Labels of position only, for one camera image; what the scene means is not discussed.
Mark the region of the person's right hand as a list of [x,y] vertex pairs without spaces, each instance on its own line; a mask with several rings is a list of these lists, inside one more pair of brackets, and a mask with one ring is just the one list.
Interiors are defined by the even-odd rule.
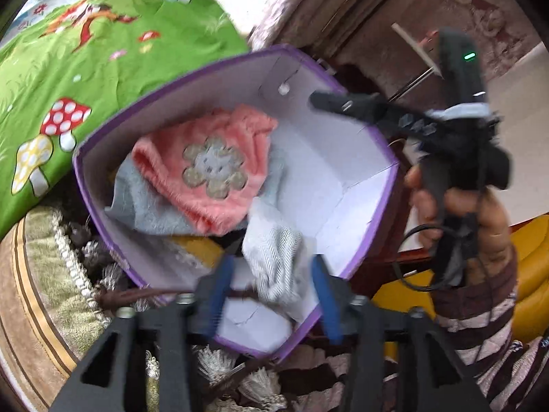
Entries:
[[416,211],[417,221],[431,226],[418,233],[418,241],[423,248],[430,250],[440,241],[442,231],[437,220],[440,210],[444,210],[451,219],[460,221],[459,233],[473,249],[464,268],[467,285],[485,283],[512,261],[514,248],[507,212],[492,190],[479,193],[450,188],[444,193],[443,206],[438,206],[434,196],[423,185],[418,165],[408,171],[405,184],[411,190],[410,204]]

